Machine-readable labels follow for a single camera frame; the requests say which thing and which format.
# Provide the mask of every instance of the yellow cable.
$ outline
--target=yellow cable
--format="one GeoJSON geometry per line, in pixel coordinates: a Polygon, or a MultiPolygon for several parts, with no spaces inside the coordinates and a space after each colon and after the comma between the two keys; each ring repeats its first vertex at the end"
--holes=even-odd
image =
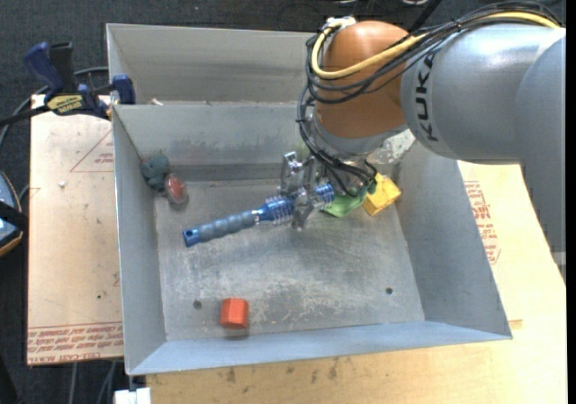
{"type": "MultiPolygon", "coordinates": [[[[491,13],[491,14],[486,15],[485,17],[482,17],[482,18],[485,18],[485,19],[491,19],[491,18],[509,19],[509,18],[512,18],[512,19],[529,21],[529,22],[536,23],[536,24],[546,26],[549,28],[560,28],[560,26],[558,24],[548,20],[547,18],[545,18],[541,15],[537,15],[535,13],[517,13],[517,12],[491,13]]],[[[419,40],[421,40],[422,38],[424,38],[426,36],[426,34],[424,33],[424,34],[420,34],[419,36],[408,37],[401,44],[398,44],[396,46],[385,49],[382,52],[379,52],[378,54],[375,54],[375,55],[371,56],[370,58],[367,58],[361,62],[358,62],[358,63],[356,63],[356,64],[354,64],[348,68],[340,69],[338,71],[325,71],[325,70],[323,70],[322,68],[320,68],[320,66],[318,64],[318,55],[320,54],[320,48],[322,47],[322,45],[324,44],[326,39],[334,32],[334,30],[336,30],[340,26],[348,26],[349,24],[351,24],[349,19],[336,19],[335,21],[330,23],[322,31],[322,33],[319,35],[319,37],[314,42],[314,46],[312,47],[312,55],[311,55],[311,59],[310,59],[310,65],[311,65],[312,71],[321,79],[338,79],[341,77],[350,76],[350,75],[353,75],[354,73],[357,73],[358,71],[361,71],[367,67],[370,67],[371,65],[373,65],[377,62],[380,62],[382,60],[386,60],[386,59],[392,60],[393,58],[398,57],[402,52],[409,49],[411,46],[413,46],[415,43],[417,43],[419,40]]]]}

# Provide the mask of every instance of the orange cube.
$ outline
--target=orange cube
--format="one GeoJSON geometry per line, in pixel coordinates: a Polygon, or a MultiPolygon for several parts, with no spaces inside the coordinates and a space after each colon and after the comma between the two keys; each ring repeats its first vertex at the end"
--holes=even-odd
{"type": "Polygon", "coordinates": [[[220,323],[225,328],[246,328],[248,326],[248,302],[236,298],[224,300],[220,310],[220,323]]]}

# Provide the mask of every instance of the gray metal bin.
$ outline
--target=gray metal bin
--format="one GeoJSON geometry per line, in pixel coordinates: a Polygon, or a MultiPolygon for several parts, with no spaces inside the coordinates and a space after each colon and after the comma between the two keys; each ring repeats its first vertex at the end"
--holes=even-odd
{"type": "Polygon", "coordinates": [[[112,116],[128,374],[510,338],[458,166],[420,145],[395,171],[402,196],[374,217],[319,213],[301,233],[262,224],[186,247],[184,229],[275,193],[282,154],[300,143],[309,35],[107,32],[112,74],[128,73],[141,103],[165,103],[112,116]],[[157,153],[187,182],[184,208],[140,174],[157,153]],[[247,332],[220,325],[228,297],[248,300],[247,332]]]}

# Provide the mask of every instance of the dark gray carpet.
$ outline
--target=dark gray carpet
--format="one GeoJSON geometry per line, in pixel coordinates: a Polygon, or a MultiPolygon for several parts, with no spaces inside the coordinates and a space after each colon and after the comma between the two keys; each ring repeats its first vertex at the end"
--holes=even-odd
{"type": "MultiPolygon", "coordinates": [[[[444,0],[427,25],[448,21],[495,1],[498,0],[444,0]]],[[[566,0],[550,8],[566,22],[566,0]]],[[[43,40],[73,41],[75,65],[80,69],[106,65],[104,26],[108,22],[315,31],[326,17],[350,11],[350,5],[343,8],[326,0],[0,0],[0,118],[11,114],[40,87],[25,70],[23,55],[43,40]]],[[[364,1],[355,6],[355,13],[408,29],[420,10],[393,0],[372,5],[364,1]]],[[[29,128],[27,121],[16,123],[0,148],[0,170],[7,173],[17,190],[28,183],[29,128]]],[[[71,366],[25,365],[26,253],[24,242],[0,260],[0,355],[25,402],[68,402],[71,366]]],[[[95,402],[109,368],[106,361],[80,364],[75,402],[95,402]]],[[[114,386],[125,385],[119,366],[114,386]]]]}

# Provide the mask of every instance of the bin floor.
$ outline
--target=bin floor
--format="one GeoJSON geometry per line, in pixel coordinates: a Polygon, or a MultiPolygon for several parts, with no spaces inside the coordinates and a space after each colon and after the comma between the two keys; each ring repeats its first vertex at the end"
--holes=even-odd
{"type": "Polygon", "coordinates": [[[392,205],[337,219],[319,212],[297,232],[262,223],[186,247],[182,231],[252,210],[277,182],[188,183],[178,210],[155,199],[168,341],[246,335],[220,325],[221,301],[249,303],[249,335],[424,320],[400,221],[392,205]]]}

